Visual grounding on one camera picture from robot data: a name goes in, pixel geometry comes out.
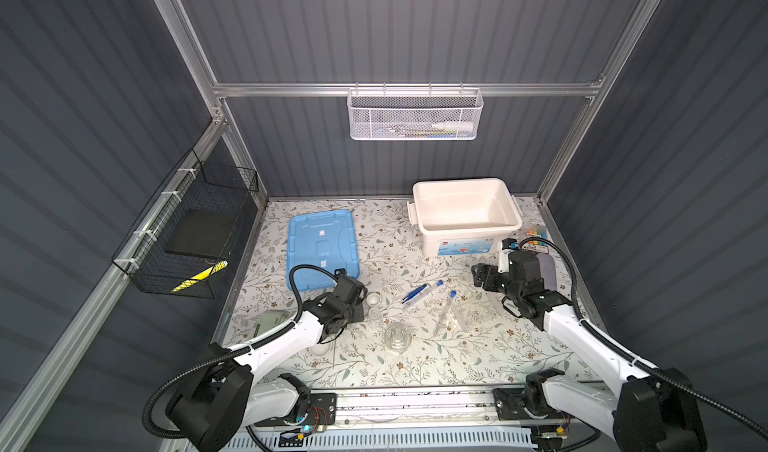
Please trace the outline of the clear test tube rack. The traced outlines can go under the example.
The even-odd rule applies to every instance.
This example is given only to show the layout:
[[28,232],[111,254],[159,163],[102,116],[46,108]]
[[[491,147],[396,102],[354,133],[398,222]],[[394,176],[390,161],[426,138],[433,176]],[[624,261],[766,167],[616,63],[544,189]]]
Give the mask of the clear test tube rack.
[[452,310],[460,329],[467,333],[474,331],[496,316],[496,311],[491,306],[477,301],[460,301],[453,306]]

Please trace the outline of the blue plastic tweezers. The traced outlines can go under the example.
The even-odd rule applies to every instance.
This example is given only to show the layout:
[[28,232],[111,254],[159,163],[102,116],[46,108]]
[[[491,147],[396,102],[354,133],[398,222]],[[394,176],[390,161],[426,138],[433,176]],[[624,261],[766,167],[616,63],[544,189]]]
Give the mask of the blue plastic tweezers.
[[401,303],[406,304],[413,299],[415,299],[417,296],[419,296],[422,292],[426,291],[430,287],[429,283],[424,283],[420,285],[419,287],[415,288],[414,290],[408,292],[406,296],[402,299]]

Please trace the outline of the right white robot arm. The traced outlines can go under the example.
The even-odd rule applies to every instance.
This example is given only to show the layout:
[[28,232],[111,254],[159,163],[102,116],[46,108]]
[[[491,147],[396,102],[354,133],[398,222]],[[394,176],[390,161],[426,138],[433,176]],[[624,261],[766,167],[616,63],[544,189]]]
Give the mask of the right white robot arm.
[[527,375],[516,407],[540,419],[562,412],[613,439],[622,451],[705,451],[708,443],[690,382],[675,369],[657,371],[578,311],[556,291],[552,256],[504,249],[499,262],[471,268],[475,286],[498,293],[503,309],[566,345],[607,386],[596,391],[558,368]]

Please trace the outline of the blue capped test tube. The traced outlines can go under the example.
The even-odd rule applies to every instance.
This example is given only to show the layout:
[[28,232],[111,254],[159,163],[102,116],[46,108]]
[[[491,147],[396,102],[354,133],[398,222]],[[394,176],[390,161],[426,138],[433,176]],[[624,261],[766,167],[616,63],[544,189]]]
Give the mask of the blue capped test tube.
[[447,322],[448,314],[451,310],[452,304],[454,302],[454,299],[457,295],[457,292],[455,290],[451,290],[446,297],[445,303],[442,306],[442,309],[440,310],[440,313],[438,315],[437,322],[435,324],[435,328],[433,329],[433,335],[437,336],[439,334],[439,331],[441,328],[445,325]]
[[426,298],[431,292],[436,291],[444,284],[443,280],[438,280],[435,283],[426,285],[417,295],[414,296],[413,301],[419,301]]

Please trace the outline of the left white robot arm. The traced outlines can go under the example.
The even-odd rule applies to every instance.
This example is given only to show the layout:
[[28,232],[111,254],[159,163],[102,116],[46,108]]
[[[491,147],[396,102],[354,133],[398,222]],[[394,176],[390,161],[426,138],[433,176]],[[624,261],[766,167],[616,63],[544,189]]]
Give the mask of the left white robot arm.
[[160,386],[142,423],[151,434],[188,440],[199,451],[221,450],[243,427],[276,419],[301,424],[310,388],[290,373],[265,376],[294,354],[336,339],[364,319],[367,287],[344,269],[328,273],[333,288],[298,300],[293,317],[233,348],[208,345],[203,360]]

